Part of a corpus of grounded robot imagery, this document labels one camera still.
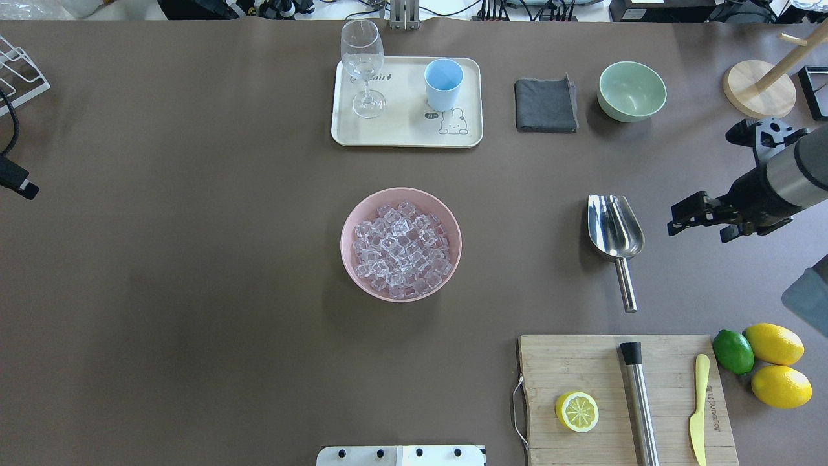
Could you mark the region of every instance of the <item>bowl of ice cubes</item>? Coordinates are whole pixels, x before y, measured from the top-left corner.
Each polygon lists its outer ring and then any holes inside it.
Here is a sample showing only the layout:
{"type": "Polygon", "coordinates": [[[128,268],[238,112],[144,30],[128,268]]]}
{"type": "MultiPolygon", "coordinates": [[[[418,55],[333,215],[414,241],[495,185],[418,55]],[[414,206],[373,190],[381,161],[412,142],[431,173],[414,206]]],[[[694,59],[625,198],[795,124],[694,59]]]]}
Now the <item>bowl of ice cubes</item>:
{"type": "Polygon", "coordinates": [[[448,207],[410,187],[375,192],[348,215],[342,263],[361,289],[393,303],[417,301],[449,281],[460,262],[460,226],[448,207]]]}

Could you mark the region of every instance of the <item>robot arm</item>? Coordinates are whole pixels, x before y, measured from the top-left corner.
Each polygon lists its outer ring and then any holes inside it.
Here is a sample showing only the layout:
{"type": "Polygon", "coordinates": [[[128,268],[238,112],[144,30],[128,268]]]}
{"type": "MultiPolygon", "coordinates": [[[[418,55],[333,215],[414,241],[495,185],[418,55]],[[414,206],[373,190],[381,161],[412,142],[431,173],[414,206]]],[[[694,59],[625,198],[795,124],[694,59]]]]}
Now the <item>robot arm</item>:
{"type": "Polygon", "coordinates": [[[791,215],[828,199],[828,126],[808,134],[779,119],[744,120],[728,131],[731,143],[752,146],[757,167],[723,196],[699,191],[672,207],[670,236],[692,226],[729,224],[723,243],[743,235],[766,235],[791,215]]]}

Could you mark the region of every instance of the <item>cutting board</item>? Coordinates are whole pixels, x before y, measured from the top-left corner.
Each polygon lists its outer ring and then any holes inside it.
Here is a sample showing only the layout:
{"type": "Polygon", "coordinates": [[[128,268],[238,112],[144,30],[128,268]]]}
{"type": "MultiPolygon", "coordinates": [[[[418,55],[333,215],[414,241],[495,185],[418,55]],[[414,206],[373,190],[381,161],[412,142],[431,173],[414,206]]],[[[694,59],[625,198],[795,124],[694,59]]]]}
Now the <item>cutting board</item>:
{"type": "Polygon", "coordinates": [[[529,466],[639,464],[618,353],[623,342],[641,342],[661,465],[696,464],[687,421],[696,409],[694,362],[699,353],[711,362],[705,406],[707,464],[738,465],[709,335],[524,335],[518,346],[529,466]],[[555,415],[557,397],[573,390],[589,393],[598,404],[599,422],[584,434],[567,430],[555,415]]]}

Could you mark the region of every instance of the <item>green bowl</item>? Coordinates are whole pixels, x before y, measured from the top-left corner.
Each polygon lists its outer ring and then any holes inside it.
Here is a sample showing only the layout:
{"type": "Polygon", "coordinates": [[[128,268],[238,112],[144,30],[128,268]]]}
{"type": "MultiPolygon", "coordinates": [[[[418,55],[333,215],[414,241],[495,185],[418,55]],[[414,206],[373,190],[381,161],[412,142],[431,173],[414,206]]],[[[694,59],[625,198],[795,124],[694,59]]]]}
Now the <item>green bowl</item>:
{"type": "Polygon", "coordinates": [[[613,119],[624,123],[642,121],[662,109],[667,87],[649,66],[619,61],[607,66],[598,81],[598,103],[613,119]]]}

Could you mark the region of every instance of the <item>lemon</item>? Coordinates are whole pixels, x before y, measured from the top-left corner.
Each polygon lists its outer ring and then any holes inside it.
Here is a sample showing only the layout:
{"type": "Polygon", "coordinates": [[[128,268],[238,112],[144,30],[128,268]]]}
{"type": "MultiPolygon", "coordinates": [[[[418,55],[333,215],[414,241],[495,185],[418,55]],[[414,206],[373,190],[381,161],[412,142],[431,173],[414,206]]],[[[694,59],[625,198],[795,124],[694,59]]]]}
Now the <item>lemon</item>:
{"type": "Polygon", "coordinates": [[[808,377],[788,366],[765,366],[750,381],[753,394],[774,408],[790,410],[811,399],[808,377]]]}
{"type": "Polygon", "coordinates": [[[790,366],[805,353],[802,340],[785,327],[772,323],[757,323],[744,330],[757,359],[772,364],[790,366]]]}
{"type": "Polygon", "coordinates": [[[740,333],[722,330],[713,339],[716,361],[725,369],[739,375],[753,370],[753,349],[740,333]]]}
{"type": "Polygon", "coordinates": [[[583,391],[567,391],[555,402],[555,414],[567,429],[589,432],[598,424],[598,403],[583,391]]]}

